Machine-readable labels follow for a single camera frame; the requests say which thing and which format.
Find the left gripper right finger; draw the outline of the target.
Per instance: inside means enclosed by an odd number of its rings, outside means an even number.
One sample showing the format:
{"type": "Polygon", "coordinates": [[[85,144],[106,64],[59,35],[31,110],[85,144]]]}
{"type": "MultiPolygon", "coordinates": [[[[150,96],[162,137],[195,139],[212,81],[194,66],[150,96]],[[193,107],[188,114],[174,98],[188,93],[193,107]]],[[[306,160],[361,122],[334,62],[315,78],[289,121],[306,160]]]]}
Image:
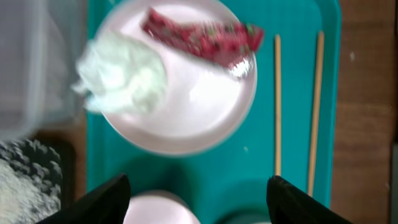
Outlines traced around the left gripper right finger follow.
{"type": "Polygon", "coordinates": [[[278,175],[267,182],[266,201],[272,224],[351,224],[278,175]]]}

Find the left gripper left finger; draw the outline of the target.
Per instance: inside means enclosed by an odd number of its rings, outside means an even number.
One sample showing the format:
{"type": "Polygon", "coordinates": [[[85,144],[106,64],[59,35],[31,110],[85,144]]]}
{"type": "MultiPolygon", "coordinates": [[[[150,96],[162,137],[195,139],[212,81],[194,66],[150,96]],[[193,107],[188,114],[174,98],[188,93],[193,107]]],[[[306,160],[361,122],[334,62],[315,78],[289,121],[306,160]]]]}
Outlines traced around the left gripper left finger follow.
{"type": "Polygon", "coordinates": [[[37,224],[122,224],[130,193],[127,175],[119,174],[37,224]]]}

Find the small white plate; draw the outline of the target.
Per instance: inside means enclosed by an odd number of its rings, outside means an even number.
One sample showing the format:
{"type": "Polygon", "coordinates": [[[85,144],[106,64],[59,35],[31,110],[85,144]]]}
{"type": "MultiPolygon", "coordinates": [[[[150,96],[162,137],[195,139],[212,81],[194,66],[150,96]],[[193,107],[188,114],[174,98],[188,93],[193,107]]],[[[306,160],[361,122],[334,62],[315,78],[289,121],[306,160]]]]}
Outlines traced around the small white plate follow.
{"type": "Polygon", "coordinates": [[[200,224],[200,221],[177,195],[151,190],[131,197],[123,223],[200,224]]]}

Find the white napkin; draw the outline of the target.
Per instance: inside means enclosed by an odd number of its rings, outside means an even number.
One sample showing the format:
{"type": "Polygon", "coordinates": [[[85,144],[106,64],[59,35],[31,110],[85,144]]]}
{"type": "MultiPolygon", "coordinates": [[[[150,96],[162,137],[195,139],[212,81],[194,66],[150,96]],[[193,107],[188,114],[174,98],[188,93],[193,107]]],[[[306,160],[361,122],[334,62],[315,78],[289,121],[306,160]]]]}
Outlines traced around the white napkin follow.
{"type": "Polygon", "coordinates": [[[72,90],[94,113],[153,112],[163,102],[167,72],[161,56],[140,40],[107,32],[90,40],[76,61],[72,90]]]}

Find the red snack wrapper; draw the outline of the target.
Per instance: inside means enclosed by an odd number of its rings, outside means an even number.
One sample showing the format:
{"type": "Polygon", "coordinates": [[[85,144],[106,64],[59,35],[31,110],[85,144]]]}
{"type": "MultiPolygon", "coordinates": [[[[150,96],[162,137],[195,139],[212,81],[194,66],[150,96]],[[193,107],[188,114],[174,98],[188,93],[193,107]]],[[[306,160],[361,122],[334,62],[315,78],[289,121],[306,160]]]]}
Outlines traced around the red snack wrapper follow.
{"type": "Polygon", "coordinates": [[[179,23],[150,8],[142,30],[169,47],[231,68],[259,50],[264,29],[239,21],[179,23]]]}

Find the grey bowl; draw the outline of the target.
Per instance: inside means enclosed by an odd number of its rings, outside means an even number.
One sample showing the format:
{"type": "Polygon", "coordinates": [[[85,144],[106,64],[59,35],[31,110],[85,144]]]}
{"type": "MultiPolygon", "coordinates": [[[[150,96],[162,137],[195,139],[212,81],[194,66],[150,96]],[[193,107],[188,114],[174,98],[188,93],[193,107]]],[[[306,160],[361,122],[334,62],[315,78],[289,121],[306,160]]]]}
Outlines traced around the grey bowl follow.
{"type": "Polygon", "coordinates": [[[261,213],[234,213],[221,218],[216,224],[271,224],[271,221],[261,213]]]}

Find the teal plastic tray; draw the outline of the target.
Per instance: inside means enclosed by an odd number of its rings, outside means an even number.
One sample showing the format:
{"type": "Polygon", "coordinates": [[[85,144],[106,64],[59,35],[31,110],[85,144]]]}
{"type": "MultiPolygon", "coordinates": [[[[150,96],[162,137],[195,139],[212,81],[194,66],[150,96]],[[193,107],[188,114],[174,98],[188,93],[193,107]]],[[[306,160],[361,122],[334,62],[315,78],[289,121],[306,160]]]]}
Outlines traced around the teal plastic tray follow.
{"type": "MultiPolygon", "coordinates": [[[[90,2],[90,34],[123,1],[90,2]]],[[[337,0],[219,1],[234,20],[253,23],[266,36],[256,53],[254,101],[240,127],[221,143],[187,155],[147,151],[122,137],[103,114],[86,121],[86,184],[93,190],[125,173],[132,195],[165,190],[178,195],[201,223],[243,210],[267,212],[267,181],[275,172],[275,36],[281,39],[282,177],[308,187],[317,37],[325,35],[313,197],[329,205],[341,37],[337,0]]]]}

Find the right wooden chopstick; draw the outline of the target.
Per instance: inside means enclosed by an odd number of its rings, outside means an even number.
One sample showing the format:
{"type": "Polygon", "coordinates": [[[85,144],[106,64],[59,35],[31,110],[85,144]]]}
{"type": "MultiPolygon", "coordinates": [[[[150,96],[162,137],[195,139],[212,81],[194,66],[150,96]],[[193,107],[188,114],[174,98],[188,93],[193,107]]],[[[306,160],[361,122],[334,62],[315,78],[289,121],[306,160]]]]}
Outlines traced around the right wooden chopstick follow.
{"type": "Polygon", "coordinates": [[[310,136],[310,154],[308,161],[307,193],[311,197],[313,196],[316,160],[317,160],[318,124],[319,124],[319,115],[320,115],[320,98],[322,92],[324,44],[325,44],[325,35],[323,31],[320,31],[317,37],[315,83],[314,83],[313,107],[312,107],[312,128],[310,136]]]}

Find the wooden chopstick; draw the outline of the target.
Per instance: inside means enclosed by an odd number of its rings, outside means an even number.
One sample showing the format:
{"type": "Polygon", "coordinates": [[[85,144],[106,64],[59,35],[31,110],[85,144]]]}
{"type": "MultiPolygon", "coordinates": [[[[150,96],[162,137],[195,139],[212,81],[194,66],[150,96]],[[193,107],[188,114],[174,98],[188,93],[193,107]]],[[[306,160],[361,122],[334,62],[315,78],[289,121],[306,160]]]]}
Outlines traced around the wooden chopstick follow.
{"type": "Polygon", "coordinates": [[[325,35],[323,31],[320,31],[317,37],[315,83],[314,83],[313,107],[312,107],[312,128],[310,136],[310,154],[308,161],[307,193],[311,197],[313,196],[316,160],[317,160],[318,124],[319,124],[319,115],[320,115],[320,98],[322,92],[324,44],[325,44],[325,35]]]}
{"type": "Polygon", "coordinates": [[[282,174],[281,39],[275,36],[275,175],[282,174]]]}

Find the large white plate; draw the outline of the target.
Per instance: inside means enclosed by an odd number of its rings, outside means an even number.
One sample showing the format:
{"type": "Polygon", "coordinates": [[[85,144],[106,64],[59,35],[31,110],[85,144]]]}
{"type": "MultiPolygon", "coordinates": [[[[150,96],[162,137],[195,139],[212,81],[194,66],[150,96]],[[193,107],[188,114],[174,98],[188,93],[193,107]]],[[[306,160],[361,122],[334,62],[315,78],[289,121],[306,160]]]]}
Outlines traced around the large white plate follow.
{"type": "Polygon", "coordinates": [[[152,113],[106,114],[125,139],[147,151],[187,155],[211,148],[237,130],[251,109],[257,87],[254,55],[239,66],[246,77],[181,54],[147,36],[140,28],[148,8],[178,22],[229,21],[233,12],[219,1],[123,1],[105,17],[97,34],[116,30],[157,51],[168,77],[165,100],[152,113]]]}

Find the left wooden chopstick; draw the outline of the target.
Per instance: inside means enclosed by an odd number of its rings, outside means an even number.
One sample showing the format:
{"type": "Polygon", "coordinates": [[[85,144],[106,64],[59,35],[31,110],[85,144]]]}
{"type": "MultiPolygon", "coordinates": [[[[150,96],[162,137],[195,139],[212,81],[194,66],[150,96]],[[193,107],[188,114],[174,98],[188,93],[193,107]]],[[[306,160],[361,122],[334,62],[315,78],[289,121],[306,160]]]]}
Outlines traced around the left wooden chopstick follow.
{"type": "Polygon", "coordinates": [[[282,174],[281,39],[275,36],[275,175],[282,174]]]}

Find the clear plastic bin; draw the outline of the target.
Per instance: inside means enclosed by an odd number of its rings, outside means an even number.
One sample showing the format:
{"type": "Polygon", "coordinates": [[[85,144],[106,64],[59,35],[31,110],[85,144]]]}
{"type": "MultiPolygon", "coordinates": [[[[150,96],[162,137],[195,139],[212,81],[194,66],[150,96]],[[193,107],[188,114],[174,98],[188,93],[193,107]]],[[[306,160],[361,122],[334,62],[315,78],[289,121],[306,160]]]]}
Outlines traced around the clear plastic bin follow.
{"type": "Polygon", "coordinates": [[[86,1],[1,0],[1,140],[75,122],[86,1]]]}

